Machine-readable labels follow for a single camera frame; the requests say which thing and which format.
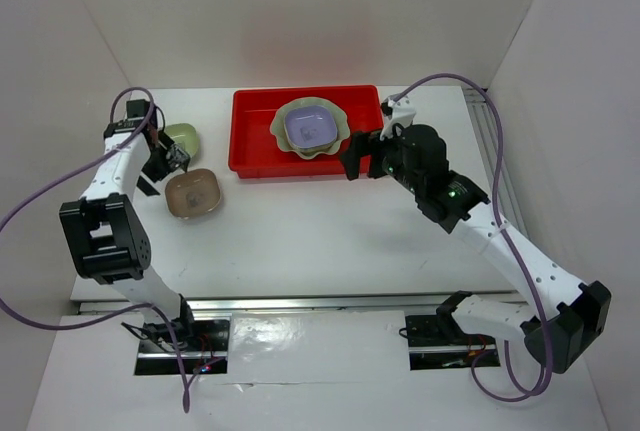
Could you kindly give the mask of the purple square plate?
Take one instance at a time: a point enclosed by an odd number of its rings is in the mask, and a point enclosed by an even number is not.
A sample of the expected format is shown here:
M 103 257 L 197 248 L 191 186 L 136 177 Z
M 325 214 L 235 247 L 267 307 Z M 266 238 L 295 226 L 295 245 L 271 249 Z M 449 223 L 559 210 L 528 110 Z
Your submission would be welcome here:
M 289 144 L 303 151 L 325 148 L 338 137 L 337 125 L 331 112 L 321 105 L 289 111 L 284 118 L 284 126 Z

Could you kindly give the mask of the pink square plate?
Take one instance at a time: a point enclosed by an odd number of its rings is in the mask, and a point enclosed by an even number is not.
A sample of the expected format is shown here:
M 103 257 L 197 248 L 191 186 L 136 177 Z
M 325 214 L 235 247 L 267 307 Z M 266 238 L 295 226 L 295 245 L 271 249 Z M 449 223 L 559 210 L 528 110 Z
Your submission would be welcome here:
M 214 172 L 201 168 L 171 178 L 165 198 L 172 216 L 191 219 L 213 211 L 222 201 L 222 191 Z

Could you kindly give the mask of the green square plate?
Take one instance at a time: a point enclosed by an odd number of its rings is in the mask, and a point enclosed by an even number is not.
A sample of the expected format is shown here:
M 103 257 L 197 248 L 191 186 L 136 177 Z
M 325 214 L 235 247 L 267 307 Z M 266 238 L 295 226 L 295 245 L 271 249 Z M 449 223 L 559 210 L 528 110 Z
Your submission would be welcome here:
M 200 137 L 196 128 L 189 123 L 176 123 L 164 128 L 165 134 L 179 145 L 191 159 L 198 156 L 200 150 Z

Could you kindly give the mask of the green scalloped bowl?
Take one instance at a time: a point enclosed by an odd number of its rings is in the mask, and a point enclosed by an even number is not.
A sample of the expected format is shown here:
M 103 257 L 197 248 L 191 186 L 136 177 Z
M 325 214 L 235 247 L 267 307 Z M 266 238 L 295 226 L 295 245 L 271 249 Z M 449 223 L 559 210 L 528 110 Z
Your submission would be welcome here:
M 325 148 L 316 148 L 310 151 L 303 151 L 299 149 L 293 148 L 286 137 L 285 134 L 285 126 L 284 126 L 284 118 L 289 111 L 293 109 L 310 106 L 310 105 L 321 105 L 326 107 L 332 114 L 338 130 L 338 137 L 336 141 L 327 146 Z M 295 153 L 298 157 L 303 160 L 313 160 L 321 155 L 336 155 L 344 141 L 346 141 L 350 135 L 351 131 L 348 125 L 348 119 L 346 113 L 333 102 L 320 98 L 320 97 L 304 97 L 295 99 L 281 106 L 274 116 L 274 119 L 270 125 L 270 133 L 275 137 L 277 147 L 280 151 Z

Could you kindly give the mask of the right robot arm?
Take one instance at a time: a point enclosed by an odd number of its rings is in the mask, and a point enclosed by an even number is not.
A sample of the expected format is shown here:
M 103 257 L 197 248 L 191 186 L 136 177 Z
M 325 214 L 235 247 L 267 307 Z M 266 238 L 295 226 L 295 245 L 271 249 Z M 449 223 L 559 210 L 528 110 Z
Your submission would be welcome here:
M 369 158 L 368 177 L 389 176 L 411 193 L 417 208 L 447 234 L 491 264 L 524 299 L 522 305 L 458 291 L 436 311 L 436 330 L 448 343 L 483 335 L 524 344 L 541 366 L 565 373 L 599 337 L 611 302 L 609 289 L 562 269 L 492 207 L 470 178 L 449 167 L 444 140 L 427 125 L 394 125 L 355 132 L 340 161 L 348 179 Z

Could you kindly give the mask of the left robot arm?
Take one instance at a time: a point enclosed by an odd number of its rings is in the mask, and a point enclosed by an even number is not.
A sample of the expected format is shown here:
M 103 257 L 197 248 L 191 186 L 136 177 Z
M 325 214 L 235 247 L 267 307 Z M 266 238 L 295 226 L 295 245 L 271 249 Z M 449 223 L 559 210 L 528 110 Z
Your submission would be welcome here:
M 184 350 L 198 327 L 186 299 L 154 270 L 151 241 L 132 204 L 143 167 L 158 149 L 153 128 L 134 133 L 141 123 L 107 126 L 105 161 L 81 197 L 61 206 L 59 218 L 78 275 L 141 305 L 144 338 Z

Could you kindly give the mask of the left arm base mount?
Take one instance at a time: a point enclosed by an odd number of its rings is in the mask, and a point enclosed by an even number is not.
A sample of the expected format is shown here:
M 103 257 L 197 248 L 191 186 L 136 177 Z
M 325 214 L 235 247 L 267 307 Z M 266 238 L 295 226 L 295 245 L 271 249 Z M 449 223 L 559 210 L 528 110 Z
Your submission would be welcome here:
M 121 326 L 138 339 L 134 374 L 136 376 L 178 375 L 175 349 L 169 341 L 153 341 L 141 327 L 128 323 Z M 193 323 L 195 335 L 179 338 L 178 345 L 186 374 L 194 371 L 202 375 L 226 374 L 228 369 L 231 320 L 229 317 L 197 320 Z

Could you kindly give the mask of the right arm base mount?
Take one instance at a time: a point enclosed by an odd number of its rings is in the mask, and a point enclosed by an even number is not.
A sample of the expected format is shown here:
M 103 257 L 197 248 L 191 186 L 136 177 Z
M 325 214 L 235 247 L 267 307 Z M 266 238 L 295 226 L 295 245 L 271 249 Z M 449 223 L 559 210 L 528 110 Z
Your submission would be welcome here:
M 435 315 L 408 315 L 398 334 L 407 342 L 411 371 L 499 367 L 495 340 L 484 335 L 447 337 Z

